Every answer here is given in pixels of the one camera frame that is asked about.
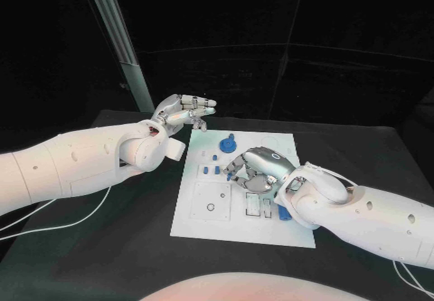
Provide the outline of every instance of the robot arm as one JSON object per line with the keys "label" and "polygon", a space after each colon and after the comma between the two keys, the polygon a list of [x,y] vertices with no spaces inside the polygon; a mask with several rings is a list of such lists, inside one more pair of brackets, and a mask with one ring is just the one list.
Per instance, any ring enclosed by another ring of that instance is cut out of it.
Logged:
{"label": "robot arm", "polygon": [[[299,224],[314,230],[324,226],[342,240],[391,260],[434,268],[433,207],[387,191],[347,187],[337,173],[311,163],[292,167],[283,155],[266,152],[265,147],[250,149],[226,173],[237,173],[244,164],[256,166],[256,176],[250,180],[233,176],[233,181],[256,193],[270,191],[273,184],[280,186],[276,203]],[[256,180],[269,175],[273,181]]]}
{"label": "robot arm", "polygon": [[44,200],[103,190],[153,171],[165,156],[179,161],[187,145],[171,136],[184,123],[207,131],[201,116],[215,113],[215,105],[214,100],[172,95],[152,120],[66,133],[0,155],[0,215]]}

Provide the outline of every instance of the blue object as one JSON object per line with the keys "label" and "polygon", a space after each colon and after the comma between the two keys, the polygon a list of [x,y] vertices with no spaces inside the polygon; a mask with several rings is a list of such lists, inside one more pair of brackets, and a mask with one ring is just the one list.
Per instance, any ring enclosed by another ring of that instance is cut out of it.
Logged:
{"label": "blue object", "polygon": [[279,205],[279,218],[282,221],[290,221],[293,219],[292,214],[288,212],[288,208]]}
{"label": "blue object", "polygon": [[234,152],[237,150],[237,142],[236,142],[234,134],[230,134],[230,138],[224,139],[220,142],[220,149],[227,154],[230,154],[231,152]]}

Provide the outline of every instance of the black table surface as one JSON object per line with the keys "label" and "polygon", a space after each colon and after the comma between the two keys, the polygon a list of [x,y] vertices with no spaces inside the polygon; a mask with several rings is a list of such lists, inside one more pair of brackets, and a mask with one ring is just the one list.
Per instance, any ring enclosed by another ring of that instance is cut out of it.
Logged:
{"label": "black table surface", "polygon": [[[104,110],[96,127],[151,117]],[[295,134],[301,162],[337,171],[360,185],[434,205],[434,192],[397,131],[390,127],[205,118],[208,128]],[[190,143],[191,127],[174,136]],[[285,275],[370,300],[429,300],[399,278],[393,262],[315,230],[316,248],[172,237],[187,154],[112,189],[93,217],[63,230],[18,238],[0,266],[2,300],[139,300],[168,285],[223,272]],[[57,201],[25,230],[67,224],[93,211],[106,190]],[[434,271],[412,267],[429,290]]]}

